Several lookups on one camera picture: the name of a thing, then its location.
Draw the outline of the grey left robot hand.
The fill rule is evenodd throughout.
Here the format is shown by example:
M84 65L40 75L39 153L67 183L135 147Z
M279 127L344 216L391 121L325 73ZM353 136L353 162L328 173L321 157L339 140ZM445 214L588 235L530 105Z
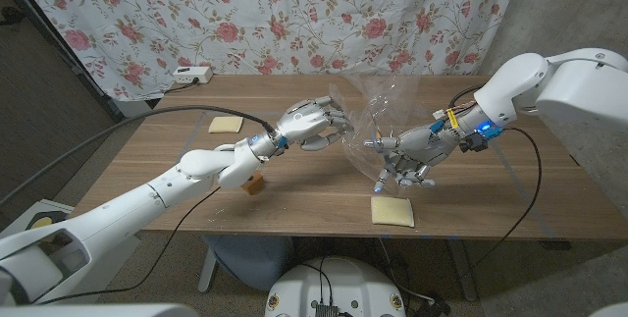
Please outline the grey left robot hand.
M323 96L300 101L286 110L272 132L262 132L247 143L253 154L271 158L297 144L305 151L318 151L353 131L336 99Z

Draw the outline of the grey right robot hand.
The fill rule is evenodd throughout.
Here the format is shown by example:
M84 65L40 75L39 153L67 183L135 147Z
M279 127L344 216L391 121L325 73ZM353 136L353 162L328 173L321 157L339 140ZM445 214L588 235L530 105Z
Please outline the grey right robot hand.
M371 131L364 145L384 158L384 168L374 185L376 193L388 180L400 186L433 186L435 182L427 178L429 171L453 150L479 152L488 147L491 138L500 135L500 127L474 101L439 110L434 116L434 123L397 136L383 137L377 129Z

